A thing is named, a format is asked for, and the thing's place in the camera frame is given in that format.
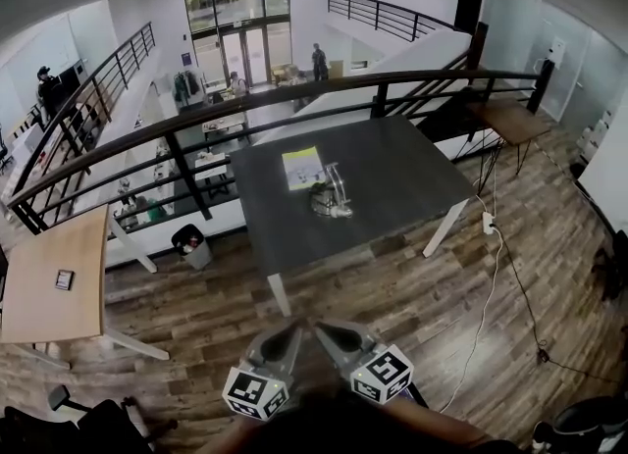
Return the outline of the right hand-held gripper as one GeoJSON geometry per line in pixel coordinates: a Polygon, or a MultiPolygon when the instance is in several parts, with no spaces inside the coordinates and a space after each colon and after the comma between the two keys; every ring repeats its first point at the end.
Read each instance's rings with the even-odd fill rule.
{"type": "Polygon", "coordinates": [[[336,368],[348,379],[349,390],[359,397],[385,405],[412,381],[411,361],[396,345],[377,342],[365,326],[325,319],[315,322],[313,328],[336,368]]]}

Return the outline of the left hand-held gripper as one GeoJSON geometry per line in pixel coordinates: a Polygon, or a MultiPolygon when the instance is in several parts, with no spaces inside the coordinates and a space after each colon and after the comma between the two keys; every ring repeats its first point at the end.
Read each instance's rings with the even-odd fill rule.
{"type": "Polygon", "coordinates": [[[222,397],[236,414],[268,422],[289,400],[289,376],[298,355],[303,326],[284,321],[258,334],[247,348],[254,366],[273,364],[273,370],[241,363],[231,367],[222,397]]]}

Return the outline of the small metal device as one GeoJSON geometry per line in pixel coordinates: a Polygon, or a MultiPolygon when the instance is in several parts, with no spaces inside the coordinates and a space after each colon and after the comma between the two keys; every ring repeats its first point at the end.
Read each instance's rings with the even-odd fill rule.
{"type": "Polygon", "coordinates": [[[325,180],[313,184],[309,189],[311,210],[318,216],[332,219],[349,219],[353,212],[349,207],[344,180],[337,163],[324,168],[325,180]]]}

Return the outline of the person's left forearm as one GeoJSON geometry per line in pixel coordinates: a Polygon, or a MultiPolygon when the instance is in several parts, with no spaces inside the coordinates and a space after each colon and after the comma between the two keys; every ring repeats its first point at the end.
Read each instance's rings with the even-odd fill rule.
{"type": "Polygon", "coordinates": [[[241,446],[263,425],[262,422],[238,416],[194,454],[236,454],[241,446]]]}

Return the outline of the person's right forearm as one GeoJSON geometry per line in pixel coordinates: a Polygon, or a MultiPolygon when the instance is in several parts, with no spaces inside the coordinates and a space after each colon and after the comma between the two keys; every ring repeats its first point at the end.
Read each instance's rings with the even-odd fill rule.
{"type": "Polygon", "coordinates": [[[457,447],[472,449],[494,439],[466,422],[396,397],[383,410],[412,429],[457,447]]]}

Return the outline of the person's dark shirt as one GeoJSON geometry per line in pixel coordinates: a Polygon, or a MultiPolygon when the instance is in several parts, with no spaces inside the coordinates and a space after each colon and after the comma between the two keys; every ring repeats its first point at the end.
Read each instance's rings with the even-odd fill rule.
{"type": "Polygon", "coordinates": [[[238,454],[376,454],[393,420],[348,391],[309,393],[253,432],[238,454]]]}

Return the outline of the grey trash bin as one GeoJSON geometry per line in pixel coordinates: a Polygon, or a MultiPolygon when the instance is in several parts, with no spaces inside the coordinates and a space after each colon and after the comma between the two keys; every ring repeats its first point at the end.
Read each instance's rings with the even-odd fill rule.
{"type": "Polygon", "coordinates": [[[202,231],[187,224],[175,232],[171,238],[173,247],[195,270],[203,270],[212,259],[212,251],[202,231]]]}

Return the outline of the dark grey table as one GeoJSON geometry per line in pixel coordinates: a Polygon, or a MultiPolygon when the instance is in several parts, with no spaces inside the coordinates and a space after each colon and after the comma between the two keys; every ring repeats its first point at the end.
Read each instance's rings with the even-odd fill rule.
{"type": "Polygon", "coordinates": [[[440,218],[423,250],[430,257],[475,195],[469,180],[404,117],[247,147],[230,161],[255,257],[286,317],[284,273],[440,218]],[[351,217],[322,217],[306,189],[289,189],[286,169],[299,167],[310,148],[339,171],[351,217]]]}

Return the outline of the yellow-green booklet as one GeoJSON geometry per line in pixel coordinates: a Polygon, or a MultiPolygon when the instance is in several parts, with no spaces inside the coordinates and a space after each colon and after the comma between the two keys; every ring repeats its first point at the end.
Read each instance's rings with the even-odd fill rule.
{"type": "Polygon", "coordinates": [[[284,153],[282,160],[290,191],[310,188],[325,180],[324,168],[316,147],[284,153]]]}

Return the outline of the black office chair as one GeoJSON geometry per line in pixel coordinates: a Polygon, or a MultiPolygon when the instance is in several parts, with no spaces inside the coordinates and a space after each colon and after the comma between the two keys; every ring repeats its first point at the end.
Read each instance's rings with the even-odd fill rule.
{"type": "Polygon", "coordinates": [[[51,422],[7,406],[0,417],[0,454],[155,454],[155,442],[178,422],[169,420],[142,433],[131,420],[129,408],[137,401],[107,399],[87,407],[71,399],[64,386],[48,394],[54,412],[65,407],[82,413],[77,422],[51,422]]]}

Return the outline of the white downstairs table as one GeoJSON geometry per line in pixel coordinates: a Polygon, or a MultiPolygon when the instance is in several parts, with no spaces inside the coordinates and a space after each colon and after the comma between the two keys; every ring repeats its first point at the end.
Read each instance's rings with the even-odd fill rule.
{"type": "Polygon", "coordinates": [[[201,153],[195,160],[194,167],[198,172],[194,175],[196,181],[209,182],[212,178],[226,180],[228,177],[229,156],[225,153],[201,153]]]}

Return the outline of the wooden downstairs table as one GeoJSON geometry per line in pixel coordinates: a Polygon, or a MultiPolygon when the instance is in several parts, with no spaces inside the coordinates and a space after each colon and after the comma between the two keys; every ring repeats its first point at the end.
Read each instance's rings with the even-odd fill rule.
{"type": "Polygon", "coordinates": [[[243,131],[246,126],[244,113],[231,115],[225,118],[211,120],[202,124],[202,132],[206,140],[211,134],[225,134],[230,132],[243,131]]]}

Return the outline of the black staircase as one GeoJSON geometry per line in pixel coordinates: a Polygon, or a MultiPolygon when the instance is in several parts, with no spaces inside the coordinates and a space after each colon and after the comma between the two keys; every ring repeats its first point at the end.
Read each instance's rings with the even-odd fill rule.
{"type": "Polygon", "coordinates": [[[485,128],[472,111],[478,104],[482,104],[481,94],[464,89],[426,116],[416,128],[433,143],[457,137],[472,139],[477,131],[485,128]]]}

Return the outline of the dark rounded chair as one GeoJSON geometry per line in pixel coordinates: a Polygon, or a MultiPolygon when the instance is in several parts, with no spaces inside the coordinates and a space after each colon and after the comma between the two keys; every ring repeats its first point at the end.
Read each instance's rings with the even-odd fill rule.
{"type": "Polygon", "coordinates": [[[628,399],[599,396],[538,422],[531,454],[628,454],[628,399]]]}

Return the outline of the brown cardboard boxes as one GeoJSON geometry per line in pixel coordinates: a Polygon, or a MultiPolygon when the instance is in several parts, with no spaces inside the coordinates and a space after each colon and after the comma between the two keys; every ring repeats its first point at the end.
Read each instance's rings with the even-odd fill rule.
{"type": "Polygon", "coordinates": [[[273,66],[271,79],[277,87],[301,85],[308,81],[306,73],[294,64],[273,66]]]}

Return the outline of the clothes rack with coats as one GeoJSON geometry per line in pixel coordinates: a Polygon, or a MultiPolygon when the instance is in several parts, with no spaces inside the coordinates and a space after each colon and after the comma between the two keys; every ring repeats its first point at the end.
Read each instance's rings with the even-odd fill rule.
{"type": "Polygon", "coordinates": [[[202,99],[201,82],[193,71],[176,73],[173,78],[173,97],[178,109],[196,104],[202,99]]]}

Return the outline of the small brown side table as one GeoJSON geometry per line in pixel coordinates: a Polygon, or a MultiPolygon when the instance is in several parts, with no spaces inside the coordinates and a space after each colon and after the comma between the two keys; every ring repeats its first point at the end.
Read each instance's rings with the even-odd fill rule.
{"type": "Polygon", "coordinates": [[[472,103],[467,109],[507,145],[517,148],[515,173],[517,176],[525,163],[532,142],[550,131],[548,124],[515,99],[472,103]]]}

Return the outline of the curved black handrail railing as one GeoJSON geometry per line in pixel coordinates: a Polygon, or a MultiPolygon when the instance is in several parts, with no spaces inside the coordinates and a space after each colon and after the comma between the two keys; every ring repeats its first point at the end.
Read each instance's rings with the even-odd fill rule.
{"type": "Polygon", "coordinates": [[[552,73],[550,61],[536,74],[473,70],[462,55],[441,70],[345,77],[232,98],[138,128],[82,154],[16,191],[8,207],[34,234],[102,205],[130,232],[194,212],[211,219],[213,207],[236,199],[231,154],[267,132],[312,126],[317,120],[328,124],[395,115],[418,124],[464,89],[480,93],[486,102],[506,92],[503,82],[510,79],[536,112],[552,73]],[[240,113],[246,118],[243,131],[204,138],[203,123],[240,113]],[[207,152],[229,156],[226,180],[195,180],[194,162],[207,152]]]}

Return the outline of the black metal railing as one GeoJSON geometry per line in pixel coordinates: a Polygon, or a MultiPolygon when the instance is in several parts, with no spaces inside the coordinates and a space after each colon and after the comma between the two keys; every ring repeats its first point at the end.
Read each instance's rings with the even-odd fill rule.
{"type": "Polygon", "coordinates": [[[56,115],[44,123],[43,137],[24,164],[16,191],[96,145],[131,79],[156,46],[152,23],[120,45],[72,92],[57,96],[56,115]]]}
{"type": "Polygon", "coordinates": [[[327,10],[407,42],[440,29],[462,32],[435,17],[379,0],[327,0],[327,10]]]}

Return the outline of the glass entrance doors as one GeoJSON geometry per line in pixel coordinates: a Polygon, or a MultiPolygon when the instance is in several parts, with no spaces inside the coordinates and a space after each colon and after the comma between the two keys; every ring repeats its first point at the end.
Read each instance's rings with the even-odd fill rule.
{"type": "Polygon", "coordinates": [[[196,66],[208,90],[236,73],[277,84],[293,63],[290,0],[184,0],[196,66]]]}

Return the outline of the tall black doorway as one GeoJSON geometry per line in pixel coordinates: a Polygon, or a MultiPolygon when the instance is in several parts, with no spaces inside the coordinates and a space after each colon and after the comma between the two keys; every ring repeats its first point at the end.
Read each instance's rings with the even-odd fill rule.
{"type": "Polygon", "coordinates": [[[474,34],[480,20],[483,0],[457,0],[454,26],[461,31],[474,34]]]}

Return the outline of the white wall-mounted box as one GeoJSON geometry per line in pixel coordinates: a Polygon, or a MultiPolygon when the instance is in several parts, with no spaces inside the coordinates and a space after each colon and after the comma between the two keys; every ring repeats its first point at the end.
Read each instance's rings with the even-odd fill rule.
{"type": "Polygon", "coordinates": [[[558,36],[552,40],[548,52],[548,59],[553,62],[554,68],[558,70],[562,64],[566,51],[566,42],[558,36]]]}

